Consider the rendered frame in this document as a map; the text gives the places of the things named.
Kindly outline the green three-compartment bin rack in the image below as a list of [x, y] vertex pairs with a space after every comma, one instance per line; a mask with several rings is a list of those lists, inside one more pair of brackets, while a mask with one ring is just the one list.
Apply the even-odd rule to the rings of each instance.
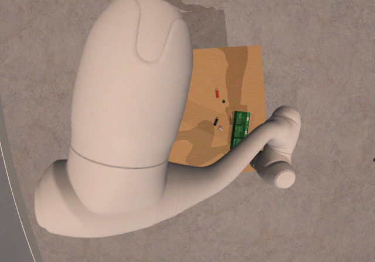
[[230, 149], [232, 149], [236, 141], [238, 143], [247, 136], [248, 134], [248, 126], [250, 120], [250, 113], [243, 112], [243, 111], [235, 111], [234, 112], [234, 121], [233, 121], [233, 131], [231, 136], [231, 145]]

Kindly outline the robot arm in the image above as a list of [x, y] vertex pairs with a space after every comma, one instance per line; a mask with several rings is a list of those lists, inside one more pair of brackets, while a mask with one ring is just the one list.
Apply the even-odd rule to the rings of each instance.
[[293, 185], [301, 116], [289, 106], [211, 165], [168, 161], [192, 71], [190, 29], [170, 3], [114, 0], [105, 8], [77, 71], [68, 159], [36, 184], [39, 226], [85, 238], [144, 229], [221, 191], [249, 163], [271, 186]]

